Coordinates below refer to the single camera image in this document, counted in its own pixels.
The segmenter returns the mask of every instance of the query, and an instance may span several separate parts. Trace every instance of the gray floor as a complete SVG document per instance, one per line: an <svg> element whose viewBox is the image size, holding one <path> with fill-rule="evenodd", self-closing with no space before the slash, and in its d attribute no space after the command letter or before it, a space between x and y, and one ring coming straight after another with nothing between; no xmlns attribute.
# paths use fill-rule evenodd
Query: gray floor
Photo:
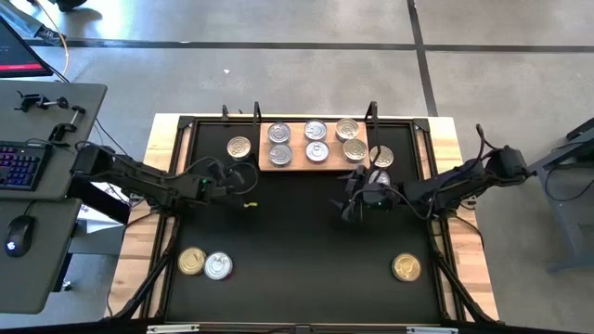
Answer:
<svg viewBox="0 0 594 334"><path fill-rule="evenodd" d="M50 8L70 38L413 43L404 0L89 0L69 15ZM588 0L418 0L416 8L425 44L594 45ZM35 50L62 68L62 50ZM437 111L455 118L466 159L478 148L477 122L492 143L520 148L532 162L592 117L594 53L427 59ZM383 115L427 115L419 73L414 51L74 48L68 77L108 85L100 118L141 159L157 112L220 112L223 103L237 112L259 100L265 112L356 114L374 99ZM501 319L594 332L594 271L545 271L564 246L536 180L489 190L477 214ZM115 261L76 262L74 292L52 295L40 315L0 315L0 328L99 319Z"/></svg>

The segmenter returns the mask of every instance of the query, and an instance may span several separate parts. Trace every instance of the gold can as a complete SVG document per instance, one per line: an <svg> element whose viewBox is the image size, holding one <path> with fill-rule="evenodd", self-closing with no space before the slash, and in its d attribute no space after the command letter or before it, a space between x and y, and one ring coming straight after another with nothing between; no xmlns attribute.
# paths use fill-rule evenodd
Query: gold can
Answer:
<svg viewBox="0 0 594 334"><path fill-rule="evenodd" d="M177 267L185 275L197 275L202 272L206 253L198 247L189 247L179 254Z"/></svg>
<svg viewBox="0 0 594 334"><path fill-rule="evenodd" d="M402 253L392 261L394 276L403 282L413 282L420 277L420 261L413 254Z"/></svg>

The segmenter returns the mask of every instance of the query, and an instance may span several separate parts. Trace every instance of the white cable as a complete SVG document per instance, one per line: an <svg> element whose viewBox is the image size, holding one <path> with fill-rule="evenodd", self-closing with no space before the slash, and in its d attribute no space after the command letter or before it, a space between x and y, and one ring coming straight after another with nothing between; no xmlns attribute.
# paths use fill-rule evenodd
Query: white cable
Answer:
<svg viewBox="0 0 594 334"><path fill-rule="evenodd" d="M71 60L71 54L68 52L68 46L66 45L66 40L64 39L64 36L62 35L62 32L58 29L58 25L56 25L56 22L54 22L52 20L52 17L50 17L49 14L47 14L47 11L39 3L39 0L35 0L35 3L44 11L44 13L47 16L47 18L49 19L49 21L52 22L52 24L54 25L54 28L56 29L56 32L58 32L58 34L59 34L59 39L62 41L62 45L64 45L64 53L65 53L65 56L66 56L66 64L64 64L64 71L62 71L62 75L63 76L66 76L66 72L68 71L68 66L70 65L70 60Z"/></svg>

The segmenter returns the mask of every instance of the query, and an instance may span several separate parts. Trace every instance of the wooden board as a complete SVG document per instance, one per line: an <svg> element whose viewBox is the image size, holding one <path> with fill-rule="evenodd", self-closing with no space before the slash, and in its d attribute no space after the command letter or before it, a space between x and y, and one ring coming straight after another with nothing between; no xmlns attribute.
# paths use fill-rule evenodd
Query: wooden board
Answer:
<svg viewBox="0 0 594 334"><path fill-rule="evenodd" d="M342 154L342 143L336 138L336 122L327 122L327 133L325 143L328 145L330 154L328 160L323 163L312 163L305 155L305 148L309 141L305 137L305 122L288 122L291 128L291 141L289 146L293 152L293 159L289 166L277 167L268 159L268 152L273 144L268 140L268 129L272 122L262 123L260 127L260 156L258 164L262 171L352 171L358 164L350 163L344 159ZM363 122L358 122L359 133L357 139L368 144L368 130ZM363 164L369 167L368 155L363 159Z"/></svg>
<svg viewBox="0 0 594 334"><path fill-rule="evenodd" d="M156 168L167 170L172 158L175 134L177 131L177 121L180 116L213 116L220 118L219 114L157 114L153 121L150 138L148 140L147 153L144 162ZM265 115L275 118L302 117L304 120L313 119L315 115ZM231 117L244 117L250 119L251 115L231 115ZM340 118L348 116L337 115L337 121ZM385 117L396 119L411 119L411 117ZM431 126L431 138L433 142L433 151L438 172L444 172L458 166L462 163L462 157L458 146L456 136L456 127L454 120L449 117L429 117ZM180 150L180 162L186 156L187 141L189 136L184 136L182 149ZM427 153L424 141L420 136L420 155L423 162L423 174L425 178L429 177L429 165L427 163ZM130 219L147 213L146 206L135 208ZM473 225L476 224L474 212L464 209L458 210L460 217L468 220ZM157 228L156 216L144 220L142 223L131 226L125 234L120 260L111 285L110 305L114 313L120 311L128 300L136 292L143 279L147 275L150 262L150 253ZM167 226L167 235L171 233L171 224ZM487 270L486 260L484 258L481 240L476 232L470 230L467 226L461 225L456 219L449 221L449 234L452 239L452 248L454 250L456 267L460 281L476 302L491 317L498 319L497 307L491 281ZM445 306L447 312L452 318L455 317L454 299L452 290L446 279L443 278ZM150 315L154 315L159 306L159 298L162 289L162 274L154 286L152 304L150 306Z"/></svg>

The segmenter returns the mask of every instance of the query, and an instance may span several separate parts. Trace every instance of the desk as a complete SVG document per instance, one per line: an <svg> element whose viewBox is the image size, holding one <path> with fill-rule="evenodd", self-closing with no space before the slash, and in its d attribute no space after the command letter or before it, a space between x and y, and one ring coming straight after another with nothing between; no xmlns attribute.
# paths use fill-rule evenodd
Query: desk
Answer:
<svg viewBox="0 0 594 334"><path fill-rule="evenodd" d="M144 159L146 164L163 170L169 169L179 117L180 114L155 115ZM428 120L431 126L433 151L438 171L443 172L460 165L462 159L453 119L440 117L429 118ZM185 150L187 149L188 141L189 132L187 134L184 133L178 166L184 165ZM422 138L420 138L420 155L424 162L423 171L425 177L427 177L429 175L429 165L423 143ZM134 220L136 217L146 214L148 210L149 208L146 205L140 205L132 211L130 219ZM473 212L460 209L458 215L476 225L476 218ZM158 216L150 216L130 226L126 231L120 260L111 286L110 305L114 313L122 309L146 277L158 220ZM169 239L169 231L170 229L166 229L165 237L163 238L164 243ZM455 219L449 222L449 233L456 259L458 276L461 282L472 297L481 305L483 310L491 317L497 318L497 308L480 238L474 231L460 224ZM152 294L149 308L150 315L154 315L159 306L162 280L163 273L161 273L155 284L155 291ZM442 280L444 282L446 308L450 316L454 318L455 308L451 288L443 276Z"/></svg>

